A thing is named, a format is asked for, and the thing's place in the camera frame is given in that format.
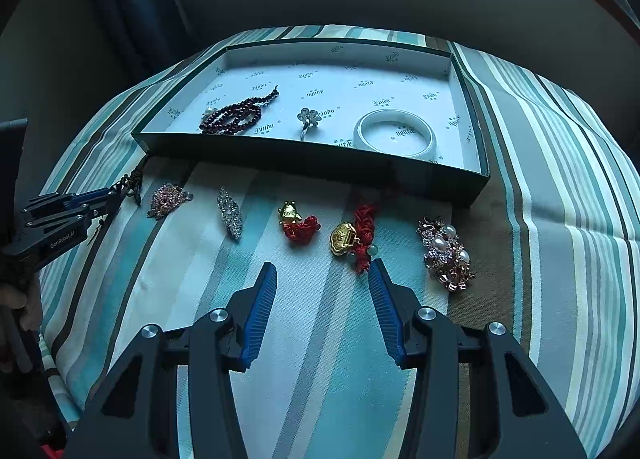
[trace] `bangle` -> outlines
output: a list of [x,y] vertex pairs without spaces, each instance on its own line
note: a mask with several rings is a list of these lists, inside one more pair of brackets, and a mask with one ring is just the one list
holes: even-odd
[[408,113],[407,111],[401,111],[400,109],[380,109],[365,114],[358,120],[355,128],[353,129],[353,146],[360,150],[383,152],[371,145],[363,135],[363,131],[368,127],[382,122],[393,122],[414,128],[415,131],[424,138],[427,144],[425,149],[420,152],[415,152],[414,154],[407,154],[404,157],[425,161],[433,157],[436,150],[436,135],[433,132],[433,129],[431,129],[431,126],[414,113]]

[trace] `wall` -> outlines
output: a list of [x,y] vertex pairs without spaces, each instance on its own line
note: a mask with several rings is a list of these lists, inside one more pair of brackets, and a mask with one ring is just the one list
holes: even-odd
[[18,205],[39,194],[85,123],[131,84],[92,0],[20,0],[0,35],[0,122],[29,118]]
[[453,40],[574,90],[628,146],[640,127],[640,46],[593,0],[183,0],[198,34],[352,24]]

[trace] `silver ring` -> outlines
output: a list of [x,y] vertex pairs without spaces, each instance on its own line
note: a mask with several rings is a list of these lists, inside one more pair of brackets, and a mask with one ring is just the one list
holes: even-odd
[[222,214],[222,220],[225,222],[226,230],[231,236],[238,240],[242,235],[242,217],[240,207],[233,198],[227,193],[226,188],[221,186],[218,194],[218,208]]
[[298,119],[302,122],[300,141],[303,142],[305,140],[306,131],[308,131],[309,127],[317,127],[318,122],[322,120],[322,116],[319,115],[318,111],[305,108],[300,110],[300,113],[298,113]]
[[365,114],[356,123],[353,129],[353,146],[360,150],[370,150],[370,152],[382,152],[376,147],[371,145],[362,134],[362,131],[376,123],[380,122],[395,122],[408,125],[419,132],[424,140],[427,142],[427,147],[415,154],[407,154],[405,158],[414,158],[415,160],[428,161],[433,157],[436,151],[436,135],[431,129],[431,126],[420,118],[420,116],[414,113],[408,113],[407,111],[401,111],[400,109],[378,109]]

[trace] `gold charm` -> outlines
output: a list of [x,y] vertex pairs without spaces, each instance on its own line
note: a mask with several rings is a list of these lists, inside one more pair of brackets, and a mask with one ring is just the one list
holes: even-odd
[[295,201],[284,201],[282,208],[278,208],[278,214],[280,214],[280,224],[284,223],[297,223],[302,221],[302,216],[296,210]]
[[334,255],[348,253],[356,242],[356,229],[351,223],[340,223],[331,232],[329,247]]

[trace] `striped fabric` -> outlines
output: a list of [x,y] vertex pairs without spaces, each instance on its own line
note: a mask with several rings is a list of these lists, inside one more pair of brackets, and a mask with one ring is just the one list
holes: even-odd
[[[158,110],[231,44],[274,38],[368,38],[451,51],[481,112],[492,178],[468,210],[399,197],[376,220],[376,244],[394,281],[457,323],[503,321],[564,406],[588,457],[596,457],[638,399],[636,276],[638,173],[584,101],[483,52],[415,33],[297,26],[239,33],[107,103],[69,146],[43,192],[85,192],[117,181],[143,152],[133,126]],[[146,218],[150,196],[181,182],[195,199],[165,220]],[[216,206],[226,186],[245,217],[241,243],[225,236]],[[108,229],[43,270],[41,347],[63,413],[78,418],[111,364],[145,324],[194,322],[252,285],[262,263],[278,293],[260,356],[232,375],[252,458],[388,459],[398,456],[415,373],[386,355],[367,279],[326,251],[360,195],[337,182],[211,163],[152,158],[143,207],[127,200]],[[291,248],[276,208],[294,198],[322,230]],[[447,298],[427,278],[415,223],[451,219],[478,278]],[[193,456],[188,372],[178,373],[181,457]],[[468,392],[461,391],[460,457]]]

